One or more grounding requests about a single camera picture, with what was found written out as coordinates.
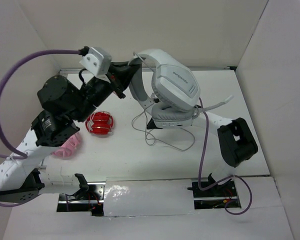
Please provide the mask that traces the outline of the white grey headphones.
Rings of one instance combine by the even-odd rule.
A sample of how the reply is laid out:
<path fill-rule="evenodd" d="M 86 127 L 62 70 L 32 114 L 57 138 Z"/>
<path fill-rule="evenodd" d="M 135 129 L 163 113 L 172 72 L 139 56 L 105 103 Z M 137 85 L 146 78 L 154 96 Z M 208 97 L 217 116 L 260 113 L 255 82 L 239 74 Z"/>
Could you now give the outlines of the white grey headphones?
<path fill-rule="evenodd" d="M 146 61 L 154 63 L 154 66 L 151 67 L 153 97 L 149 97 L 145 91 L 142 70 L 135 73 L 129 84 L 133 98 L 138 101 L 144 111 L 150 111 L 152 108 L 156 110 L 172 108 L 177 112 L 187 113 L 201 108 L 205 112 L 225 105 L 233 98 L 230 95 L 225 100 L 206 108 L 197 106 L 201 89 L 188 67 L 161 49 L 147 49 L 134 53 L 129 62 L 133 59 L 141 60 L 142 64 Z"/>

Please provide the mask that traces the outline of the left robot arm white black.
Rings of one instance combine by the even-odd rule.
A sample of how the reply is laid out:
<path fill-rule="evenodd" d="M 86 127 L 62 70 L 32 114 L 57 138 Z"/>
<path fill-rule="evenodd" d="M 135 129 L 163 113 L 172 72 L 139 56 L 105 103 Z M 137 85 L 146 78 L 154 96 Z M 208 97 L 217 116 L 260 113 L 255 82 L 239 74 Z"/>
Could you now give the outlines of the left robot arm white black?
<path fill-rule="evenodd" d="M 89 190 L 83 174 L 54 177 L 38 166 L 79 132 L 76 122 L 84 122 L 112 93 L 124 98 L 124 91 L 141 69 L 139 60 L 112 62 L 106 79 L 92 77 L 81 87 L 62 75 L 49 78 L 37 93 L 43 110 L 20 145 L 0 164 L 0 206 L 23 205 L 49 189 L 75 199 L 83 197 Z"/>

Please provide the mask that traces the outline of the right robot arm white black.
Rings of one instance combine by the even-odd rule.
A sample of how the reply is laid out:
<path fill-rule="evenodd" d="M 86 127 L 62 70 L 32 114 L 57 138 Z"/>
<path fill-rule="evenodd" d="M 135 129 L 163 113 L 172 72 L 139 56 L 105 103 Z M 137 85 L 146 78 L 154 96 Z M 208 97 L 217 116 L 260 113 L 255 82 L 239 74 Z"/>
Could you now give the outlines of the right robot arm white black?
<path fill-rule="evenodd" d="M 249 160 L 258 152 L 256 140 L 252 134 L 247 121 L 242 118 L 226 118 L 201 108 L 189 112 L 179 112 L 171 107 L 163 110 L 146 110 L 151 115 L 147 129 L 173 129 L 189 126 L 203 127 L 205 129 L 203 148 L 198 170 L 198 182 L 202 180 L 203 165 L 208 146 L 209 134 L 218 138 L 221 163 L 209 175 L 214 185 L 221 185 L 226 180 L 235 176 L 235 168 L 242 162 Z"/>

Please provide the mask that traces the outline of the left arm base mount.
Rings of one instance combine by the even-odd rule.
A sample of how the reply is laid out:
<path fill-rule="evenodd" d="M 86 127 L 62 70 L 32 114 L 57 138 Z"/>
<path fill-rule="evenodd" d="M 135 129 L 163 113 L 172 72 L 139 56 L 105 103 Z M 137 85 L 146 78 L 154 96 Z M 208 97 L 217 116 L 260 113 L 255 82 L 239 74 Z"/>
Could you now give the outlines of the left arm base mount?
<path fill-rule="evenodd" d="M 104 216 L 105 182 L 88 182 L 83 174 L 74 175 L 79 189 L 72 193 L 60 193 L 56 211 L 58 213 L 89 212 L 92 216 Z"/>

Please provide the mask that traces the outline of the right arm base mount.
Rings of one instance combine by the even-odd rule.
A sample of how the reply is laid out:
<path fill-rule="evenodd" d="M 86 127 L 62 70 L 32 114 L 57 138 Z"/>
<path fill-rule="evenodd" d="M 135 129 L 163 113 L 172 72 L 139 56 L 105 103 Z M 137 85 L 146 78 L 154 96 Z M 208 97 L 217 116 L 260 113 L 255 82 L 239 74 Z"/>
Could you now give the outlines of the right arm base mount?
<path fill-rule="evenodd" d="M 227 203 L 228 208 L 241 207 L 235 182 L 232 179 L 205 191 L 200 190 L 198 182 L 193 180 L 187 189 L 193 194 L 195 210 L 222 209 Z"/>

